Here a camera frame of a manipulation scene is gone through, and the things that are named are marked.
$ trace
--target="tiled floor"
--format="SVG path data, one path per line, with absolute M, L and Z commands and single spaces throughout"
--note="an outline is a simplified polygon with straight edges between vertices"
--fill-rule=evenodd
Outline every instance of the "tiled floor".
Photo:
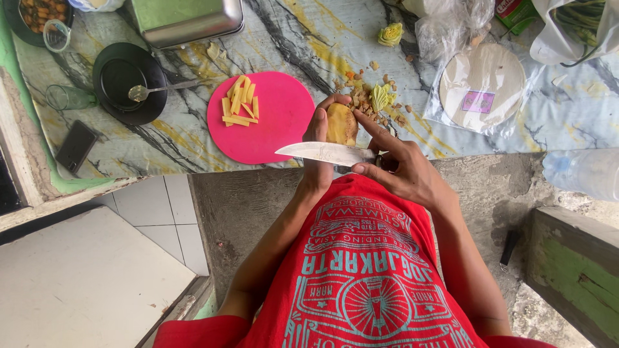
M 186 175 L 154 176 L 97 197 L 187 268 L 209 275 Z

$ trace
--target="water bottle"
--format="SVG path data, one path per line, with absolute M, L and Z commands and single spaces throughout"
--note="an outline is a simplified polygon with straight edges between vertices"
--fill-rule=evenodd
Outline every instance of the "water bottle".
M 619 202 L 619 149 L 552 151 L 542 164 L 546 180 L 560 189 Z

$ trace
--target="knife handle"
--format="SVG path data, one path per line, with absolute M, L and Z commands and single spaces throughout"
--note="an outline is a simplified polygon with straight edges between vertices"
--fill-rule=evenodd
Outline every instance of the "knife handle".
M 394 173 L 397 170 L 399 163 L 392 162 L 392 161 L 386 161 L 382 155 L 376 155 L 376 160 L 374 160 L 374 165 L 382 170 L 385 170 L 390 173 Z
M 380 169 L 383 169 L 383 155 L 376 155 L 376 160 L 374 160 L 374 165 Z

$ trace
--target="concrete floor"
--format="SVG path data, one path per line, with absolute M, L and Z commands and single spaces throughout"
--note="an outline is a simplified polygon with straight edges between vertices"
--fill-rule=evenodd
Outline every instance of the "concrete floor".
M 543 154 L 504 154 L 436 160 L 459 193 L 462 213 L 483 259 L 503 292 L 515 334 L 559 348 L 592 347 L 552 307 L 523 284 L 526 239 L 502 271 L 509 230 L 526 231 L 531 209 L 563 206 L 619 227 L 619 203 L 560 191 L 542 176 Z M 238 265 L 292 197 L 300 170 L 258 170 L 190 176 L 207 258 L 221 304 Z

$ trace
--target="person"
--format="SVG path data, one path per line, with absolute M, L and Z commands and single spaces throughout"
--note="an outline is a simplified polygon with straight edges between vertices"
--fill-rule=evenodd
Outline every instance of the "person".
M 321 102 L 304 141 L 326 141 L 334 102 L 350 97 Z M 552 347 L 511 336 L 458 195 L 419 146 L 354 115 L 369 148 L 386 151 L 397 170 L 357 163 L 332 180 L 332 164 L 305 160 L 292 200 L 238 268 L 217 315 L 161 324 L 154 347 Z

